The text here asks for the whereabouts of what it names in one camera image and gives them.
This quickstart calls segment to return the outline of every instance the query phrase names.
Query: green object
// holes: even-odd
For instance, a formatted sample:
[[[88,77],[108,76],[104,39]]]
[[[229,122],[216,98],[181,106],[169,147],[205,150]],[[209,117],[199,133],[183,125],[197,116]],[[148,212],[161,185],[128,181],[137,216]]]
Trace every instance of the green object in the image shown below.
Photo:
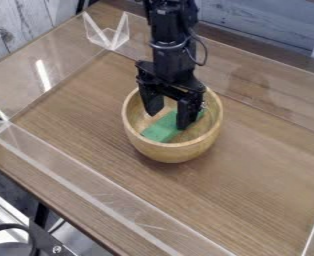
[[[204,111],[200,111],[197,119],[203,117],[203,113]],[[176,115],[177,112],[171,111],[141,132],[141,135],[155,142],[169,142],[183,132],[176,127]]]

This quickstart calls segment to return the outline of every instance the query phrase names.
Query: wooden table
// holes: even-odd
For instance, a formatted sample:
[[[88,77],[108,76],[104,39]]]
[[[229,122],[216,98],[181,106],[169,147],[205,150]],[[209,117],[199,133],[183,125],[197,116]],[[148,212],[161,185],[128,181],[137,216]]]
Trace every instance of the wooden table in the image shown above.
[[[91,9],[95,19],[103,13],[119,16],[105,3]],[[18,60],[41,44],[50,47],[50,40],[9,58]],[[199,72],[228,95],[220,96],[225,117],[215,146],[196,160],[160,164],[129,144],[120,111],[136,87],[136,68],[112,52],[99,55],[13,122],[236,255],[300,255],[314,225],[314,74],[213,45],[212,62]],[[1,145],[0,170],[111,251],[165,255]],[[92,183],[81,174],[73,182]]]

